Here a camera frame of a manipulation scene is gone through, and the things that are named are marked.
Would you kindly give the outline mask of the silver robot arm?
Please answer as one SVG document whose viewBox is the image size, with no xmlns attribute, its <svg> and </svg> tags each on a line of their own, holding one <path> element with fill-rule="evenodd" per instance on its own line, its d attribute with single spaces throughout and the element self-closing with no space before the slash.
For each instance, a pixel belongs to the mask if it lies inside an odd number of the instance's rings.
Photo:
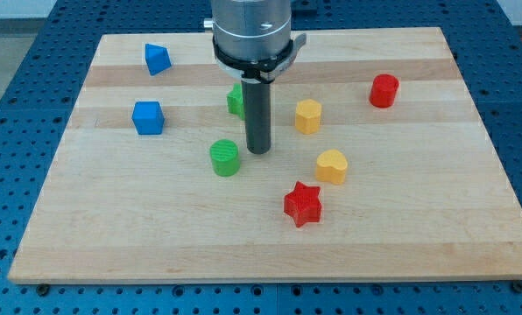
<svg viewBox="0 0 522 315">
<path fill-rule="evenodd" d="M 288 47 L 289 0 L 211 0 L 217 48 L 236 60 L 268 60 Z"/>
</svg>

